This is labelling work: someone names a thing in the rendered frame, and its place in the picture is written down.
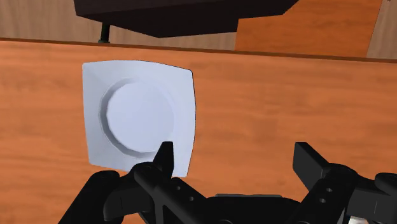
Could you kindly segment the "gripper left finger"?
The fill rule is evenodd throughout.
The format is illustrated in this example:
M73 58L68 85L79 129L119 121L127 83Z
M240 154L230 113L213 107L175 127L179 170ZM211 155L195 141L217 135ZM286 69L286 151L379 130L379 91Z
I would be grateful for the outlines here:
M96 172L58 224L122 224L135 213L146 224L207 224L205 197L172 177L173 169L173 143L166 141L153 161L134 165L124 176Z

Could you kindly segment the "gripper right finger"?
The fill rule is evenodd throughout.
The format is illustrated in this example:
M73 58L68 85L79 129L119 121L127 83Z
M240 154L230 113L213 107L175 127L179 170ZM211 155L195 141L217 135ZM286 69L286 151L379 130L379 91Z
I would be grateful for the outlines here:
M288 224L347 224L346 216L397 224L397 174L364 178L346 165L328 162L306 142L295 143L293 170L309 192Z

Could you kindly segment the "white square plate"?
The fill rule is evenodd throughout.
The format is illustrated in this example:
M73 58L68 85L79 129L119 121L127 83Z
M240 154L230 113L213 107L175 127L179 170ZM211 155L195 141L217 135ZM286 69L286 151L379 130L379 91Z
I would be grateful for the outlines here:
M86 62L82 85L92 165L129 171L171 141L173 176L188 174L196 126L191 70L142 60Z

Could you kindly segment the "orange wooden table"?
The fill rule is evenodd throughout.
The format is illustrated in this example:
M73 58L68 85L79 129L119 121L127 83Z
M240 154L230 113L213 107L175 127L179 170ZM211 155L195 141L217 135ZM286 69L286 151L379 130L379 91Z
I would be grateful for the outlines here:
M373 178L397 173L397 60L0 41L0 224L58 224L87 179L81 66L147 60L193 71L186 181L205 196L301 200L293 147Z

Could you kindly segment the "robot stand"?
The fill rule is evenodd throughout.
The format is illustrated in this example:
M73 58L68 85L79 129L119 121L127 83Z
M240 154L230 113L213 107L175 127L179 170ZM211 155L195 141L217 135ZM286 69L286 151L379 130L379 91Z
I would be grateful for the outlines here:
M242 18L278 16L299 0L73 0L77 16L156 38L236 32Z

